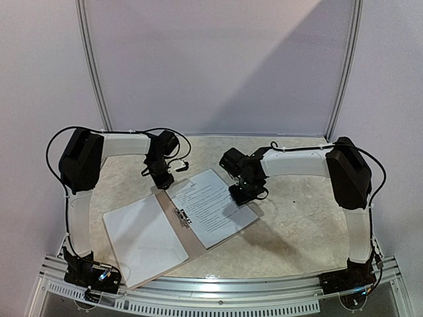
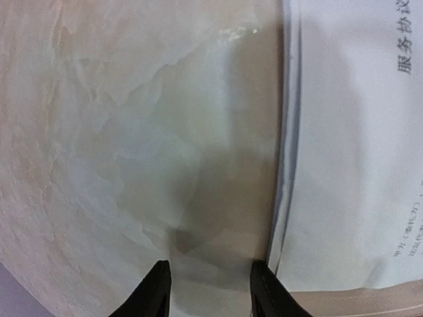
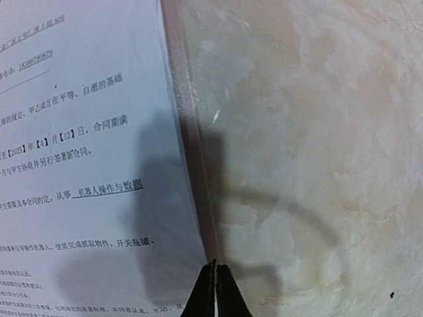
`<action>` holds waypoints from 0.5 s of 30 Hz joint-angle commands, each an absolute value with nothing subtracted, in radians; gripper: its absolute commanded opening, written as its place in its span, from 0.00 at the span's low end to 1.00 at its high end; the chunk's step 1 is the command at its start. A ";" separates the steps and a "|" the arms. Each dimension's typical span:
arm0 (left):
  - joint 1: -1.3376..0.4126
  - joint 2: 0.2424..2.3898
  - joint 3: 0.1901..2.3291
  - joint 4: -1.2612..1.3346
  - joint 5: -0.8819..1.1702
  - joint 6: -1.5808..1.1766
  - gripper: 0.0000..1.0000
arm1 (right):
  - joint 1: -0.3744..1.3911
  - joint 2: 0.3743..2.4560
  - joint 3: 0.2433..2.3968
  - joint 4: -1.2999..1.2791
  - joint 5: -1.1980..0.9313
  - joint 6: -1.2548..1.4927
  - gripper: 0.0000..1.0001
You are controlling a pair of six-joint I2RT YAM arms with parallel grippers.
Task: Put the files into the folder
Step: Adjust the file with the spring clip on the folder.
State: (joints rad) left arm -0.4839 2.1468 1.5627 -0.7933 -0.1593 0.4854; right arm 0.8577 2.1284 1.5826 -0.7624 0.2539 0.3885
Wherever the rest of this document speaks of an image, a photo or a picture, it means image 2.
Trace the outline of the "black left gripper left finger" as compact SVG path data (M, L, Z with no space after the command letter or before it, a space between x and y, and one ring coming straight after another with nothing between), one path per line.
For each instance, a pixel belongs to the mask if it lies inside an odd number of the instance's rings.
M170 263L159 260L110 317L168 317L171 285Z

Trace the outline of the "brown paper folder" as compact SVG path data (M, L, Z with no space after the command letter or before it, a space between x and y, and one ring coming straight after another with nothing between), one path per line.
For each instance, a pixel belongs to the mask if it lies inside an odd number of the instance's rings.
M384 289L294 292L312 316L421 316L422 281Z

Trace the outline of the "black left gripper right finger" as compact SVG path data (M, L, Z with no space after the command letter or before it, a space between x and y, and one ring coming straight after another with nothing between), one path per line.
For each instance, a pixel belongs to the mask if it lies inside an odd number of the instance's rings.
M263 260L254 260L252 263L250 296L254 317L311 317Z

